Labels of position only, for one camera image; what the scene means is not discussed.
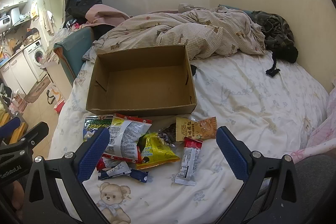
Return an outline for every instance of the upper cabinet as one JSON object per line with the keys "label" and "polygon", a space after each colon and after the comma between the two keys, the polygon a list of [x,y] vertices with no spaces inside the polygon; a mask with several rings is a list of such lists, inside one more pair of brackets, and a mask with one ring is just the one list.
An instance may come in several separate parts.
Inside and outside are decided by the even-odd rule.
{"label": "upper cabinet", "polygon": [[0,13],[8,12],[9,10],[19,7],[24,7],[27,0],[0,0]]}

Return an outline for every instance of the washing machine door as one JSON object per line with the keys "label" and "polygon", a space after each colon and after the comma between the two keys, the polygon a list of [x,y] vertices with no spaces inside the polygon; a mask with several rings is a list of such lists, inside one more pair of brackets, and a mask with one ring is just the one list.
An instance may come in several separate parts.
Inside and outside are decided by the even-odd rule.
{"label": "washing machine door", "polygon": [[43,51],[40,48],[37,48],[32,56],[33,62],[36,66],[40,66],[41,59],[44,57]]}

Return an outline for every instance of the blue gripper pad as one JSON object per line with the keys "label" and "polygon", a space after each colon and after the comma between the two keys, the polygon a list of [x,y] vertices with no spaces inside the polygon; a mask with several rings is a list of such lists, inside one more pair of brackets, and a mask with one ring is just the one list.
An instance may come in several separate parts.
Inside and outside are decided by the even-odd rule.
{"label": "blue gripper pad", "polygon": [[252,166],[251,151],[243,142],[238,141],[227,127],[217,129],[216,142],[236,179],[246,182]]}
{"label": "blue gripper pad", "polygon": [[109,141],[109,130],[107,128],[102,128],[102,130],[97,130],[87,142],[82,144],[85,147],[86,144],[90,142],[92,143],[78,162],[77,179],[80,183],[91,177],[101,155],[109,144]]}
{"label": "blue gripper pad", "polygon": [[19,117],[14,117],[9,122],[0,127],[0,138],[9,137],[21,124]]}

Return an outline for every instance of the silver screw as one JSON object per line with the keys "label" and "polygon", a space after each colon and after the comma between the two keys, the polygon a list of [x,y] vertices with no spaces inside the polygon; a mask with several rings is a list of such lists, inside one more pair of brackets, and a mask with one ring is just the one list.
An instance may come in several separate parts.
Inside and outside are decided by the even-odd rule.
{"label": "silver screw", "polygon": [[41,156],[37,156],[36,158],[35,158],[35,162],[40,162],[42,160],[42,157]]}
{"label": "silver screw", "polygon": [[252,156],[254,156],[255,158],[260,158],[260,157],[261,157],[261,154],[260,154],[260,152],[258,152],[258,151],[253,151],[253,152],[252,152]]}
{"label": "silver screw", "polygon": [[286,161],[291,161],[292,160],[292,157],[290,155],[285,155],[285,160]]}
{"label": "silver screw", "polygon": [[64,154],[64,157],[66,157],[67,159],[70,159],[70,158],[73,157],[73,155],[74,155],[73,152],[66,152],[66,153]]}

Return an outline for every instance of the camouflage clothing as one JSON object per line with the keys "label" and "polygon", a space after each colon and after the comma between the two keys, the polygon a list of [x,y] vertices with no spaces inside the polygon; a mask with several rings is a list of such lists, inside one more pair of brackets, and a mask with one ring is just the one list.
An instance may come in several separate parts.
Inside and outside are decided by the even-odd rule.
{"label": "camouflage clothing", "polygon": [[247,15],[254,23],[261,26],[261,31],[265,35],[266,49],[274,51],[294,46],[293,33],[286,20],[281,16],[263,11],[253,11]]}

